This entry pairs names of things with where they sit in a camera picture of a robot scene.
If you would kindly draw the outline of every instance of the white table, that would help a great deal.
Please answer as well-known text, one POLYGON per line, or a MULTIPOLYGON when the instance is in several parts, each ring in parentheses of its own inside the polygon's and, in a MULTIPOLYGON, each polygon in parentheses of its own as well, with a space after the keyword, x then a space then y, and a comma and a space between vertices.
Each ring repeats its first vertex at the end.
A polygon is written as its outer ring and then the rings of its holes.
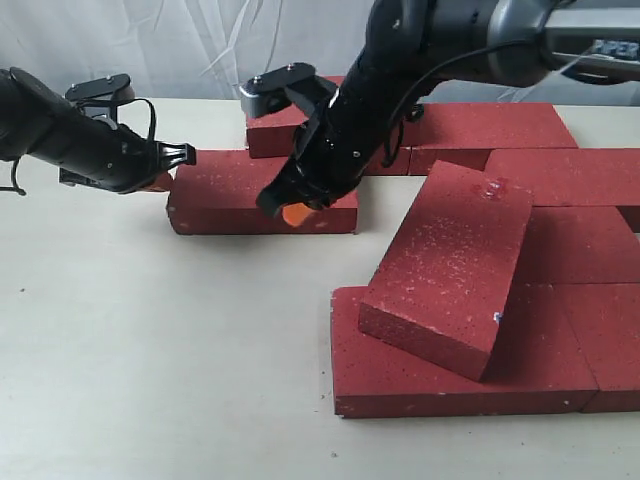
MULTIPOLYGON (((154 102, 158 138, 243 146, 234 101, 154 102)), ((640 110, 558 111, 584 147, 640 147, 640 110)), ((366 180, 359 235, 199 238, 165 194, 26 160, 29 196, 0 196, 2 480, 640 476, 640 414, 333 415, 330 292, 369 280, 423 178, 366 180)))

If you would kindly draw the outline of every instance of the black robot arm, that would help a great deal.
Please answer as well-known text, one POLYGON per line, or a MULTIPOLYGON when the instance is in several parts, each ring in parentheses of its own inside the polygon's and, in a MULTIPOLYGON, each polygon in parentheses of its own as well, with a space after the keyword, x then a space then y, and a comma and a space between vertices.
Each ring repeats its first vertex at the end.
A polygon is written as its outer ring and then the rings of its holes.
POLYGON ((60 168, 60 182, 114 193, 152 185, 180 164, 194 164, 195 149, 155 140, 155 109, 147 138, 118 123, 118 107, 133 96, 128 75, 73 85, 65 97, 18 68, 0 70, 0 160, 14 162, 13 186, 24 194, 15 173, 31 155, 60 168))
POLYGON ((257 203, 270 216, 291 204, 330 206, 356 188, 380 147, 386 163, 393 161, 391 132, 402 132, 416 102, 440 82, 528 87, 560 69, 593 84, 638 80, 639 42, 636 0, 377 0, 365 45, 340 88, 318 88, 322 79, 306 64, 241 88, 250 116, 291 103, 309 116, 257 203), (313 95, 303 102, 307 90, 313 95))

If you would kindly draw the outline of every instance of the white backdrop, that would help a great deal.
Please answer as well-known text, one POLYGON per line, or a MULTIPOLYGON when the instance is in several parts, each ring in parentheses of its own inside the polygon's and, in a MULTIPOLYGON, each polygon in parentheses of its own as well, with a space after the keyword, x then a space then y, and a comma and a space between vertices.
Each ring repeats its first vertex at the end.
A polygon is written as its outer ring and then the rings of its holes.
MULTIPOLYGON (((291 61, 344 74, 364 42, 374 0, 0 0, 0 66, 19 66, 58 92, 128 73, 138 95, 236 98, 236 86, 291 61)), ((636 104, 636 84, 549 79, 523 95, 443 85, 431 101, 636 104)))

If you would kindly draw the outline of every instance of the table surface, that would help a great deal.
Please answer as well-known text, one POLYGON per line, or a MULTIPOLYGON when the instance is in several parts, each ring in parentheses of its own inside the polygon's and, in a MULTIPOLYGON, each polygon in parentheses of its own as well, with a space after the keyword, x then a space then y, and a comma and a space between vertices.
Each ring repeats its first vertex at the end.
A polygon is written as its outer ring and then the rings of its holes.
MULTIPOLYGON (((158 138, 242 148, 238 102, 154 100, 158 138)), ((583 147, 640 147, 640 109, 557 107, 583 147)), ((121 120, 144 132, 144 106, 121 120)), ((3 169, 1 178, 7 179, 3 169)), ((329 299, 368 282, 422 177, 369 178, 357 235, 180 237, 166 194, 57 184, 2 196, 0 477, 640 475, 640 414, 349 421, 329 299)))

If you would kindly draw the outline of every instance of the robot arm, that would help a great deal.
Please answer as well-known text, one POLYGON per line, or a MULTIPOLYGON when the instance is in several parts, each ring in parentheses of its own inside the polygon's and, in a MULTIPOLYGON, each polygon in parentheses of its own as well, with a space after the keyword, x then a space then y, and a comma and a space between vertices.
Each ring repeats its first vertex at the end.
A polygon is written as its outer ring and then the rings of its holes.
POLYGON ((639 43, 635 0, 377 0, 339 89, 305 64, 241 88, 250 116, 291 103, 309 116, 257 204, 271 216, 296 204, 329 207, 356 188, 381 146, 393 161, 391 132, 402 132, 415 103, 440 82, 527 87, 558 69, 593 84, 640 80, 639 43))
POLYGON ((180 164, 195 163, 188 144, 158 142, 155 111, 142 138, 118 123, 119 106, 136 101, 127 75, 72 86, 63 98, 18 68, 0 70, 0 160, 15 172, 29 154, 60 168, 60 182, 126 194, 149 188, 180 164))

